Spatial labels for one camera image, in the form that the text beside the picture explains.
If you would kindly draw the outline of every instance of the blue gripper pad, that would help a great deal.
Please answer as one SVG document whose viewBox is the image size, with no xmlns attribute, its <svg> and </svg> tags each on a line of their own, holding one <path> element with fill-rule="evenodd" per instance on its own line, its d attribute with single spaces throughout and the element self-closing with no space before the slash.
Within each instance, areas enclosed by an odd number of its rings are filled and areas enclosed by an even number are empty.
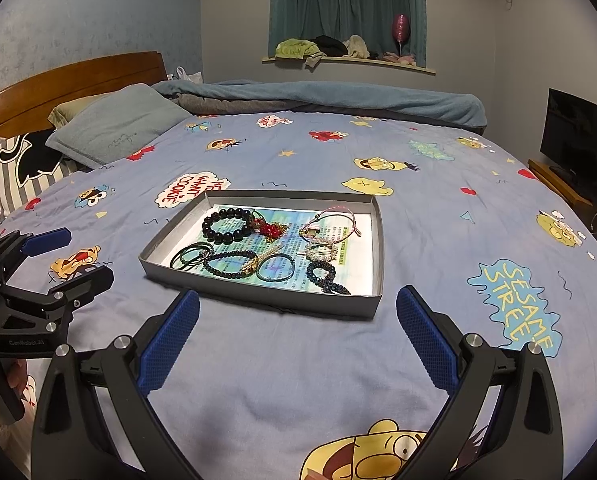
<svg viewBox="0 0 597 480">
<path fill-rule="evenodd" d="M 144 397 L 163 386 L 198 321 L 198 294 L 188 291 L 149 342 L 140 358 L 138 389 Z"/>
<path fill-rule="evenodd" d="M 457 356 L 434 320 L 406 287 L 397 296 L 397 317 L 434 386 L 453 396 L 459 386 Z"/>
<path fill-rule="evenodd" d="M 38 256 L 49 253 L 55 249 L 66 247 L 72 241 L 72 233 L 66 227 L 55 231 L 48 231 L 25 240 L 21 247 L 21 253 L 26 256 Z"/>
</svg>

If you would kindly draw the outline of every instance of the striped pillow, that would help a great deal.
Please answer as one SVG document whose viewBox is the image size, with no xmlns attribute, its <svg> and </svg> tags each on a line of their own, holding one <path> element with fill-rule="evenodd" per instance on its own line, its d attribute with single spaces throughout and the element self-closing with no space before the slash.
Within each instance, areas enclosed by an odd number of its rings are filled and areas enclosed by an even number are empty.
<svg viewBox="0 0 597 480">
<path fill-rule="evenodd" d="M 54 128 L 11 139 L 0 137 L 1 219 L 25 206 L 64 176 L 78 171 L 73 160 L 48 148 Z"/>
</svg>

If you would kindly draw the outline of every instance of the black monitor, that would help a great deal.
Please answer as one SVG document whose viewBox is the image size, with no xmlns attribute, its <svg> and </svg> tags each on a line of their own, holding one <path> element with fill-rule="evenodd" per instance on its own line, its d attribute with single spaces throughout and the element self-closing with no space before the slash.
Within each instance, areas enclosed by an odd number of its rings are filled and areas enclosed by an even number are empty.
<svg viewBox="0 0 597 480">
<path fill-rule="evenodd" d="M 582 197 L 597 205 L 597 105 L 549 90 L 541 153 Z"/>
</svg>

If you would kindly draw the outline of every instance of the blue blanket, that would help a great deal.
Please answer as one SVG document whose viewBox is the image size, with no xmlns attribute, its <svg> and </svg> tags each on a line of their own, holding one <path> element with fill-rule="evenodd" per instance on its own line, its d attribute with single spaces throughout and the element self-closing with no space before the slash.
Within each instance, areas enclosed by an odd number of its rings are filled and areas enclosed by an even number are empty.
<svg viewBox="0 0 597 480">
<path fill-rule="evenodd" d="M 111 290 L 77 310 L 69 331 L 79 351 L 103 348 L 176 297 L 145 277 L 138 254 L 195 193 L 229 184 L 376 194 L 385 270 L 374 319 L 203 297 L 165 386 L 149 396 L 165 428 L 207 479 L 304 480 L 307 467 L 329 479 L 391 478 L 447 400 L 397 319 L 397 293 L 413 284 L 464 333 L 497 347 L 542 346 L 567 474 L 597 438 L 597 241 L 575 213 L 514 157 L 464 130 L 263 116 L 192 117 L 128 158 L 51 186 L 0 224 L 0 235 L 65 226 L 72 243 L 25 261 L 12 284 L 47 292 L 110 266 Z M 190 192 L 172 202 L 165 190 L 182 180 Z M 40 390 L 44 367 L 31 361 L 30 373 Z M 488 402 L 460 465 L 475 455 Z M 107 396 L 101 405 L 110 415 Z M 137 465 L 118 421 L 106 418 L 121 455 Z"/>
<path fill-rule="evenodd" d="M 468 128 L 487 126 L 485 107 L 477 97 L 469 94 L 334 81 L 256 84 L 236 81 L 198 85 L 185 80 L 172 80 L 161 81 L 152 87 L 166 97 L 191 93 L 227 101 L 291 100 L 331 107 L 390 110 Z"/>
</svg>

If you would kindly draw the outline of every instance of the black cord bracelet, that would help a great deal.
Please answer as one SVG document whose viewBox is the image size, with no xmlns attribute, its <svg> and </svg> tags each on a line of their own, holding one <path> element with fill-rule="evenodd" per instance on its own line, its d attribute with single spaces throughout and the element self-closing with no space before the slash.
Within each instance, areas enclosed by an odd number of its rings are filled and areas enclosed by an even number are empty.
<svg viewBox="0 0 597 480">
<path fill-rule="evenodd" d="M 256 270 L 256 267 L 258 267 L 252 266 L 250 269 L 241 270 L 240 272 L 224 272 L 223 270 L 218 270 L 214 267 L 211 267 L 209 264 L 209 262 L 213 262 L 214 260 L 221 260 L 223 258 L 229 258 L 230 256 L 243 256 L 249 260 L 253 258 L 258 259 L 258 254 L 256 254 L 254 251 L 227 251 L 226 253 L 212 254 L 209 258 L 205 259 L 203 262 L 203 267 L 214 274 L 214 276 L 225 278 L 227 280 L 239 280 L 242 278 L 247 278 L 248 276 L 251 276 Z"/>
<path fill-rule="evenodd" d="M 240 242 L 243 238 L 247 238 L 252 234 L 252 228 L 250 227 L 251 217 L 252 214 L 247 209 L 241 209 L 240 207 L 237 209 L 232 207 L 229 209 L 221 209 L 203 219 L 203 224 L 201 226 L 203 237 L 206 238 L 208 242 L 214 242 L 215 244 L 223 243 L 225 245 L 230 245 L 232 242 Z M 226 218 L 241 218 L 245 223 L 243 223 L 243 226 L 240 229 L 236 229 L 233 232 L 217 233 L 212 229 L 213 223 Z"/>
<path fill-rule="evenodd" d="M 267 262 L 268 260 L 271 260 L 272 258 L 285 258 L 286 260 L 288 260 L 290 262 L 290 264 L 292 265 L 292 272 L 290 272 L 290 274 L 288 274 L 287 276 L 284 276 L 282 278 L 267 278 L 267 277 L 261 275 L 262 266 L 265 264 L 265 262 Z M 259 262 L 258 266 L 256 267 L 256 277 L 263 282 L 280 283 L 280 282 L 285 282 L 285 281 L 289 280 L 292 276 L 294 276 L 295 270 L 296 270 L 296 262 L 294 261 L 294 258 L 292 258 L 289 254 L 285 254 L 285 253 L 268 254 Z"/>
<path fill-rule="evenodd" d="M 187 253 L 192 251 L 205 251 L 204 253 L 198 254 L 194 256 L 191 260 L 184 259 L 184 256 L 187 256 Z M 208 256 L 210 256 L 214 252 L 214 247 L 207 242 L 196 242 L 187 247 L 182 248 L 178 253 L 174 255 L 174 257 L 170 261 L 170 267 L 176 270 L 189 270 L 197 264 L 200 264 L 204 261 Z"/>
<path fill-rule="evenodd" d="M 323 269 L 327 272 L 325 278 L 319 278 L 314 274 L 315 269 Z M 310 262 L 309 266 L 305 271 L 307 279 L 314 283 L 316 286 L 321 287 L 323 292 L 329 292 L 330 294 L 336 292 L 337 294 L 349 294 L 350 291 L 344 286 L 335 283 L 336 269 L 335 266 L 327 262 Z"/>
</svg>

